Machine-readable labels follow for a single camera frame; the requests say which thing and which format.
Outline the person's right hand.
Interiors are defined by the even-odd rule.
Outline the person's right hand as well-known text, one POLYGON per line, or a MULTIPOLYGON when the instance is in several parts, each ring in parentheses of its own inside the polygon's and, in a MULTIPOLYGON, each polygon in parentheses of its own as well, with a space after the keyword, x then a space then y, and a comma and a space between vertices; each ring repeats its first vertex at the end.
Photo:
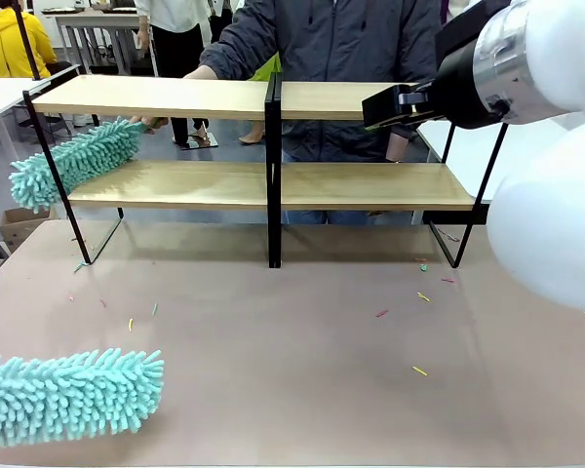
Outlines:
POLYGON ((169 123, 167 117, 139 117, 134 116, 130 119, 132 125, 137 125, 142 133, 152 134, 158 129, 165 127, 169 123))

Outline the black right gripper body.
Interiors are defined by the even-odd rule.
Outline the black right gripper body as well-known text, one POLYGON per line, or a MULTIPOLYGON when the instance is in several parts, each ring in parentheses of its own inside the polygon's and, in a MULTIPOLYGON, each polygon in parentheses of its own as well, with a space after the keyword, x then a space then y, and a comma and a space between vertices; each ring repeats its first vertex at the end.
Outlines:
POLYGON ((459 128, 474 130, 499 123, 510 113, 510 102, 501 95, 496 53, 475 44, 435 46, 437 74, 420 87, 429 101, 429 112, 446 115, 459 128))

